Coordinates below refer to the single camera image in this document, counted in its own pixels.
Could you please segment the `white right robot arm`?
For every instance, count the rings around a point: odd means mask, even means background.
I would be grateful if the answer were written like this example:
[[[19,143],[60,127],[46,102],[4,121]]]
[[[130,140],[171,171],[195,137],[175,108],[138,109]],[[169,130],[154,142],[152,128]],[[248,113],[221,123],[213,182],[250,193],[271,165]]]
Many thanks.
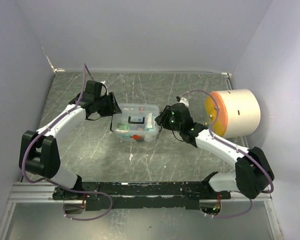
[[[158,126],[179,133],[182,140],[221,158],[233,167],[231,173],[216,172],[203,180],[202,193],[213,199],[219,192],[239,192],[249,199],[274,191],[275,176],[259,147],[247,148],[234,144],[193,121],[188,107],[183,103],[167,105],[155,118]]]

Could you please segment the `green ointment sachet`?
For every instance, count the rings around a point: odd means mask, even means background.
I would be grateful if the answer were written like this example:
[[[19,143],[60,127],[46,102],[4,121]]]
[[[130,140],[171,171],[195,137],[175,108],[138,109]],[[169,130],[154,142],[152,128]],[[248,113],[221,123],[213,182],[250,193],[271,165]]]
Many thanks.
[[[130,125],[127,123],[118,123],[116,126],[117,132],[128,132],[130,130]]]

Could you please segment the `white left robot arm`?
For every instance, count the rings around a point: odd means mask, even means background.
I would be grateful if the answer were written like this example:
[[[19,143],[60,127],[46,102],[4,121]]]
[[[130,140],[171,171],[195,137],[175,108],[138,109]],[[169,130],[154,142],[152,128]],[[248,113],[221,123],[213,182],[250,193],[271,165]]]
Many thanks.
[[[65,188],[66,195],[73,200],[83,195],[82,178],[62,166],[58,144],[92,114],[109,117],[122,112],[114,93],[103,92],[105,88],[102,82],[89,80],[84,90],[50,123],[22,135],[19,168],[25,179],[27,173],[38,175],[41,180]]]

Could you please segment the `clear plastic medicine box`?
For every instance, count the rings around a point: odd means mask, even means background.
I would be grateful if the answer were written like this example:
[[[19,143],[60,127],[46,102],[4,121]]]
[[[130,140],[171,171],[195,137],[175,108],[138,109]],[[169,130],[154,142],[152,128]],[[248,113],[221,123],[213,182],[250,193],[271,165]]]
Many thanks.
[[[110,129],[123,142],[153,142],[159,133],[155,104],[119,103],[121,113],[112,116]]]

